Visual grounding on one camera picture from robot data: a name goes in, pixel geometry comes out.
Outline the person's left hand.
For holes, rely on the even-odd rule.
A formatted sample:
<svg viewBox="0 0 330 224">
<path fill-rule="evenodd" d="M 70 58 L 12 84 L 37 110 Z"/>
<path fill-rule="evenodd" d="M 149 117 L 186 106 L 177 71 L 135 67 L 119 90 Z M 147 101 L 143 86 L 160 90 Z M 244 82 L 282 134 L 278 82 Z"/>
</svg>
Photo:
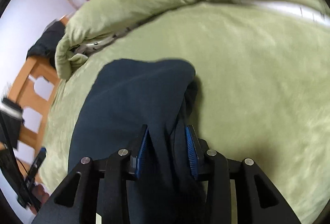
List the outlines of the person's left hand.
<svg viewBox="0 0 330 224">
<path fill-rule="evenodd" d="M 45 191 L 42 184 L 36 185 L 32 190 L 32 194 L 40 202 L 40 207 L 42 207 L 50 197 L 49 193 Z"/>
</svg>

